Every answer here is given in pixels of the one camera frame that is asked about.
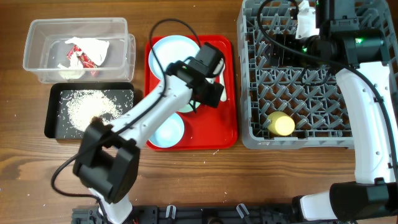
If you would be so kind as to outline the green bowl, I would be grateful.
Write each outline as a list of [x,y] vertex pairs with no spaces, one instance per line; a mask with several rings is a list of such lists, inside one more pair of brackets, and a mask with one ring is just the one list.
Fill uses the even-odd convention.
[[187,104],[187,105],[185,105],[183,108],[179,109],[178,112],[179,112],[179,113],[190,113],[190,112],[193,111],[192,106],[194,106],[195,109],[197,109],[197,108],[200,106],[200,102],[191,100],[191,101],[189,102],[189,104]]

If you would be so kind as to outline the small light blue bowl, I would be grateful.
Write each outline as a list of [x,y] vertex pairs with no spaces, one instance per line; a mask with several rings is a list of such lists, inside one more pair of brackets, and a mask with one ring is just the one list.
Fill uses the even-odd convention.
[[180,142],[185,132],[183,119],[174,113],[167,118],[149,138],[149,142],[156,147],[169,148]]

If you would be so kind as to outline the yellow plastic cup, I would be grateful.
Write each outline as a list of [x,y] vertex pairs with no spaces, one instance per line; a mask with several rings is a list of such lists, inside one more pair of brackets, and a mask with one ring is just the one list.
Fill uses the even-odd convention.
[[288,136],[295,130],[294,120],[287,114],[281,111],[271,113],[267,119],[270,121],[268,130],[279,136]]

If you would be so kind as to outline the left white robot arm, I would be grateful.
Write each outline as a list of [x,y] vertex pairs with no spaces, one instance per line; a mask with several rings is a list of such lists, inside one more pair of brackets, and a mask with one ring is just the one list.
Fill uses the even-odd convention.
[[132,212],[128,192],[137,178],[141,147],[175,112],[190,101],[216,108],[223,85],[209,82],[224,70],[218,59],[205,65],[191,59],[170,63],[164,79],[133,109],[108,125],[87,127],[73,173],[99,201],[103,221],[123,223]]

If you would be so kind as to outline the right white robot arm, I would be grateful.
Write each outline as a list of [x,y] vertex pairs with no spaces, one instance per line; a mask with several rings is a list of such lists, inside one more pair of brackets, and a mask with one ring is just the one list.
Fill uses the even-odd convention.
[[378,29],[326,31],[300,49],[273,39],[300,58],[337,69],[354,139],[355,181],[300,196],[299,217],[342,222],[397,215],[397,121],[389,91],[389,56]]

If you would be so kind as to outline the black waste tray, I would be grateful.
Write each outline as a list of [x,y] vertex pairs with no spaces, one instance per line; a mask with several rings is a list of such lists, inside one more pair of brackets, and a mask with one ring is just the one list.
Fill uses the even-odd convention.
[[76,131],[60,117],[60,95],[64,90],[133,90],[130,83],[57,83],[50,91],[44,134],[56,140],[81,139],[84,132]]

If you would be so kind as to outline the white plastic spoon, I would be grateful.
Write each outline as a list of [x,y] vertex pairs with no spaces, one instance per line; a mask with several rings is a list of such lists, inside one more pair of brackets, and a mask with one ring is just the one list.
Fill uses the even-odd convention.
[[223,86],[223,91],[222,91],[222,94],[220,97],[220,101],[222,101],[222,102],[225,102],[227,100],[226,87],[224,84],[224,76],[223,76],[224,70],[225,70],[225,63],[224,63],[224,60],[221,59],[213,73],[218,75],[219,83]]

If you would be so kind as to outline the red plastic tray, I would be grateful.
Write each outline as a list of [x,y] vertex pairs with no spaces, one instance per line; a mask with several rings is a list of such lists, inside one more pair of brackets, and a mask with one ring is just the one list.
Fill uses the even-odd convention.
[[223,72],[227,100],[217,108],[200,105],[197,111],[178,113],[184,123],[181,140],[168,148],[157,147],[150,141],[147,146],[155,151],[191,151],[205,149],[226,149],[238,138],[238,120],[235,101],[235,71],[231,42],[222,35],[199,35],[202,44],[208,42],[222,51],[226,59]]

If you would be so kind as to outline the large light blue plate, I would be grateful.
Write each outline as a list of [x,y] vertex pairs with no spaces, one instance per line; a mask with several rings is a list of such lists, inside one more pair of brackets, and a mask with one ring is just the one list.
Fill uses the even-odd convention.
[[170,35],[157,41],[154,50],[162,68],[166,70],[170,63],[196,56],[200,47],[188,37]]

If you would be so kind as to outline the brown food lump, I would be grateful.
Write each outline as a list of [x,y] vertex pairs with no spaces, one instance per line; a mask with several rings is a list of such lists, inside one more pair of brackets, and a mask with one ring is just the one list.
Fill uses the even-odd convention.
[[101,124],[103,124],[103,120],[102,120],[102,118],[95,116],[95,117],[93,117],[91,119],[90,123],[101,123]]

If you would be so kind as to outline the crumpled white paper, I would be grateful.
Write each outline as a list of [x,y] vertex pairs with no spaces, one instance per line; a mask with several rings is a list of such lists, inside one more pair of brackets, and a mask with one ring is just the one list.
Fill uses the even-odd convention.
[[[79,37],[72,37],[71,39],[68,39],[65,41],[66,44],[72,45],[77,45],[79,48],[82,49],[84,53],[87,54],[87,56],[94,61],[94,63],[97,65],[97,68],[100,67],[107,56],[108,49],[109,49],[109,42],[105,40],[99,40],[99,39],[94,39],[94,38],[79,38]],[[57,65],[61,71],[59,72],[59,75],[66,79],[66,80],[75,80],[75,79],[67,79],[66,74],[67,72],[74,72],[72,69],[68,69],[68,67],[62,65],[61,63]],[[98,71],[95,71],[95,68],[91,68],[90,74],[93,77],[96,77],[98,75]]]

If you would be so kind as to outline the red snack wrapper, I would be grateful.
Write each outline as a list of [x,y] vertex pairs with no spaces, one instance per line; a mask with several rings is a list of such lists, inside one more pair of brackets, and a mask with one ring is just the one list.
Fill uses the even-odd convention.
[[92,61],[77,45],[71,48],[66,58],[70,61],[68,69],[74,70],[74,72],[67,72],[67,79],[78,79],[85,74],[84,70],[78,70],[78,68],[97,68],[94,61]]

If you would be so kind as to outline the pile of rice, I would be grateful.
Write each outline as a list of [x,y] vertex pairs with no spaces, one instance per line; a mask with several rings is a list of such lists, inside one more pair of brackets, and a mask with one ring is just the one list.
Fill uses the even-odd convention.
[[133,90],[64,90],[60,95],[60,117],[72,129],[83,132],[93,119],[108,124],[127,113],[133,103]]

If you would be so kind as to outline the clear plastic bin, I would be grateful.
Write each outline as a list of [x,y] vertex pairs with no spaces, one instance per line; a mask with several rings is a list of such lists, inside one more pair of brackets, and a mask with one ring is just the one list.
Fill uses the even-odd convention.
[[[59,75],[62,64],[70,65],[66,58],[72,45],[65,41],[72,37],[94,38],[109,42],[104,63],[91,76],[90,68],[79,79],[66,80]],[[25,43],[23,67],[34,73],[42,83],[63,82],[130,82],[136,62],[136,38],[127,30],[122,17],[94,17],[69,19],[38,19],[29,28]]]

